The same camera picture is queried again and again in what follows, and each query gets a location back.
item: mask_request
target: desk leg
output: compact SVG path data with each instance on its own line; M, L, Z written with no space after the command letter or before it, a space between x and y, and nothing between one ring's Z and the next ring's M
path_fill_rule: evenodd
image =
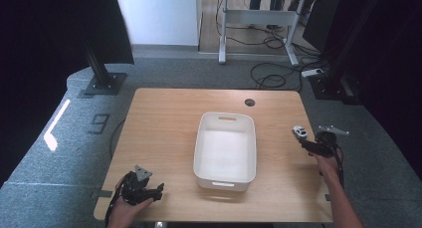
M227 16L227 0L223 1L223 23L221 24L220 50L218 53L218 62L226 63L226 16Z
M291 30L287 39L284 39L285 48L291 60L292 66L297 67L299 65L298 59L296 58L295 52L293 51L292 40L295 36L296 28L298 27L299 17L302 13L302 8L304 7L305 0L300 0L296 15L293 21Z

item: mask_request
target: gray carpet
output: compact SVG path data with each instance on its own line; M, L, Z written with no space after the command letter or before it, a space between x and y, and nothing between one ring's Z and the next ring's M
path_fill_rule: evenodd
M93 213L118 141L119 124L135 90L251 89L256 84L250 70L259 63L230 60L221 66L217 59L142 58L135 60L135 66L107 65L110 72L127 73L123 86L118 96L91 99L79 97L93 76L91 69L71 75L55 114L0 190L0 226L103 227ZM268 68L256 76L289 72ZM286 79L284 88L299 85L297 73ZM422 227L422 182L372 115L362 106L317 101L306 80L301 97L314 131L319 125L334 125L350 132L350 136L338 137L345 159L345 188L365 226ZM43 136L66 100L69 106L51 131L58 143L51 151Z

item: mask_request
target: wooden table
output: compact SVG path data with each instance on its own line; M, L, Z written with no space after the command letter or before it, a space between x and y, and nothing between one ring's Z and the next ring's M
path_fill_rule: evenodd
M221 25L221 37L218 61L220 64L226 63L226 24L264 24L264 25L285 25L290 26L289 34L283 40L288 56L293 66L298 66L292 47L292 40L296 33L299 17L302 13L305 0L300 0L297 11L260 11L260 10L229 10L227 0L223 1L223 22Z
M245 100L254 100L248 107ZM246 114L255 123L257 175L245 192L198 186L193 157L199 122L207 112ZM162 200L138 219L193 222L332 222L326 186L314 158L292 134L312 129L296 92L139 89L130 106L103 190L134 166L151 171L148 188L165 183ZM104 220L110 198L100 197Z

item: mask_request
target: white wall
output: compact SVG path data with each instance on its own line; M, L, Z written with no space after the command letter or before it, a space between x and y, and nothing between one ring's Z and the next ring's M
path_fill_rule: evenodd
M132 45L199 45L201 0L118 0Z

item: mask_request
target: white plastic basket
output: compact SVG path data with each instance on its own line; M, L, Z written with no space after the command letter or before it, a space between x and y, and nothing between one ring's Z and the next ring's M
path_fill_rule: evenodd
M243 114L207 113L199 124L193 170L201 187L245 191L254 180L254 121Z

